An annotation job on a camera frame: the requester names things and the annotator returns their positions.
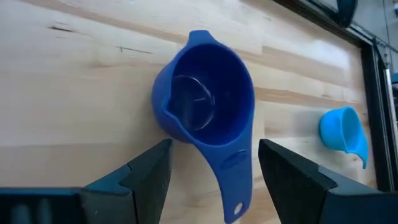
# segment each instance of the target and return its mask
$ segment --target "wooden table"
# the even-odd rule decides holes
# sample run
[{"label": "wooden table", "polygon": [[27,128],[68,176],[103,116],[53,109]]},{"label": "wooden table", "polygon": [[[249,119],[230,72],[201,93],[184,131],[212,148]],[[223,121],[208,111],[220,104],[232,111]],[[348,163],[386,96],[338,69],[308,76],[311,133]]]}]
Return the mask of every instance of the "wooden table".
[{"label": "wooden table", "polygon": [[[375,187],[372,155],[362,170],[318,137],[323,113],[353,105],[369,139],[359,49],[270,0],[1,0],[0,21],[0,186],[84,186],[166,138],[152,83],[191,30],[207,29],[256,91],[254,195],[237,223],[279,223],[260,138]],[[161,223],[222,222],[211,169],[175,142]]]}]

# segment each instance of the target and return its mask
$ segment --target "wooden surface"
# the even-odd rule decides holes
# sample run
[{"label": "wooden surface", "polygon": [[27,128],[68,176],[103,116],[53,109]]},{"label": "wooden surface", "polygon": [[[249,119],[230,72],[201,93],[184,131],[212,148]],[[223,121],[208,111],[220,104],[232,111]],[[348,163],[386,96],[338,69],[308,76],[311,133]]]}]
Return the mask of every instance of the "wooden surface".
[{"label": "wooden surface", "polygon": [[[369,139],[359,49],[272,1],[0,0],[0,21],[0,186],[84,186],[166,138],[152,82],[193,29],[234,49],[254,81],[254,195],[237,223],[279,223],[260,138],[375,186],[372,154],[362,170],[317,131],[324,112],[353,105]],[[175,142],[161,223],[222,222],[211,169]]]}]

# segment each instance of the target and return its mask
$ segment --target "small measuring cup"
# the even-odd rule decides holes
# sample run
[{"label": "small measuring cup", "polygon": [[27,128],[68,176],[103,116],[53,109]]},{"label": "small measuring cup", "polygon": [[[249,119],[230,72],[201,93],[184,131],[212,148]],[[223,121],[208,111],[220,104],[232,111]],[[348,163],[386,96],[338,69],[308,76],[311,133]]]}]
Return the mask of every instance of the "small measuring cup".
[{"label": "small measuring cup", "polygon": [[236,221],[252,195],[254,89],[243,62],[207,30],[192,31],[158,74],[152,106],[164,130],[203,154],[221,190],[224,220]]},{"label": "small measuring cup", "polygon": [[325,146],[358,155],[366,168],[368,143],[354,108],[346,106],[325,113],[320,120],[320,136]]}]

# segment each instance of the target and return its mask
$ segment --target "measuring cup handle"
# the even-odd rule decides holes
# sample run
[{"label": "measuring cup handle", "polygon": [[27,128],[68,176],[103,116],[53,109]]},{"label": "measuring cup handle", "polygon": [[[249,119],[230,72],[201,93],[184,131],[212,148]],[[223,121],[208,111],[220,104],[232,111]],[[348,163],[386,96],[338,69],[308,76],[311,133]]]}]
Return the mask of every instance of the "measuring cup handle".
[{"label": "measuring cup handle", "polygon": [[223,201],[224,220],[235,222],[250,206],[252,195],[251,138],[201,150],[216,175]]},{"label": "measuring cup handle", "polygon": [[207,30],[193,30],[189,33],[187,47],[201,44],[220,44]]}]

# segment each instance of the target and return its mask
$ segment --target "handle hole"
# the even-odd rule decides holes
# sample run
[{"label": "handle hole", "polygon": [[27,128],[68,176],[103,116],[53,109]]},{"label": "handle hole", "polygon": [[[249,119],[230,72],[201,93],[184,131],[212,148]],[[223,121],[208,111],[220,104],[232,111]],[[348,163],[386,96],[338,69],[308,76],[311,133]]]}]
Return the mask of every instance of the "handle hole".
[{"label": "handle hole", "polygon": [[239,212],[241,212],[242,207],[243,207],[243,203],[241,202],[235,207],[234,214],[237,215]]}]

